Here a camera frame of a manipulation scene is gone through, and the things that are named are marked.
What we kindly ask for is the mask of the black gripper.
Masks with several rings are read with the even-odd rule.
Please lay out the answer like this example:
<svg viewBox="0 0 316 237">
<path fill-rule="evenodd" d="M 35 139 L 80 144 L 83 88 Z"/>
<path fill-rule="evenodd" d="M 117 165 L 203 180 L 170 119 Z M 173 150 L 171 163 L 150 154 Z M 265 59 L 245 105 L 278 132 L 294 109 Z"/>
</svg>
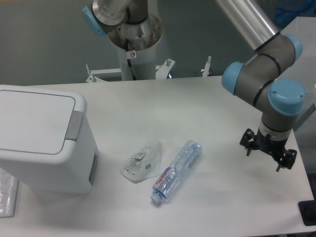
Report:
<svg viewBox="0 0 316 237">
<path fill-rule="evenodd" d="M 249 156 L 253 150 L 260 150 L 272 157 L 276 157 L 278 166 L 276 171 L 281 168 L 291 169 L 295 163 L 297 151 L 293 149 L 285 149 L 288 138 L 282 140 L 273 140 L 270 134 L 265 136 L 258 131 L 255 135 L 254 131 L 248 128 L 241 140 L 240 145 L 246 149 L 246 155 Z"/>
</svg>

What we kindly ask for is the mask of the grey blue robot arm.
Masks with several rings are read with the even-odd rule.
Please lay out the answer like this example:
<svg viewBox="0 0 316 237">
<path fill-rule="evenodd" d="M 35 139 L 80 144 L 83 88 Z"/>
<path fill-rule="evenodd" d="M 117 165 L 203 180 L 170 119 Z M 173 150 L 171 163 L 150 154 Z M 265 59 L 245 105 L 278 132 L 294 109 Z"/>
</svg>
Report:
<svg viewBox="0 0 316 237">
<path fill-rule="evenodd" d="M 248 129 L 240 144 L 248 153 L 261 150 L 279 168 L 291 169 L 297 152 L 285 144 L 305 99 L 304 87 L 281 74 L 302 54 L 293 35 L 283 35 L 256 2 L 220 0 L 218 5 L 255 52 L 247 63 L 233 62 L 222 86 L 262 113 L 257 132 Z M 94 0 L 82 10 L 98 36 L 108 36 L 120 54 L 123 80 L 156 79 L 154 46 L 162 35 L 160 21 L 148 12 L 145 0 Z"/>
</svg>

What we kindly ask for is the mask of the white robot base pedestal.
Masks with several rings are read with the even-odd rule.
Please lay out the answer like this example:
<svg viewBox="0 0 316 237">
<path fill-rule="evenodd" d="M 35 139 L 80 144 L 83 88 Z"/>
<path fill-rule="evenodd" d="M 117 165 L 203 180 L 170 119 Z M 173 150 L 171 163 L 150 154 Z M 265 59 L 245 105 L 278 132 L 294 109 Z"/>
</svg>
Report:
<svg viewBox="0 0 316 237">
<path fill-rule="evenodd" d="M 129 59 L 132 64 L 152 63 L 156 66 L 156 47 L 162 36 L 159 19 L 149 13 L 140 24 L 124 23 L 108 33 L 110 41 L 117 47 L 120 68 Z"/>
</svg>

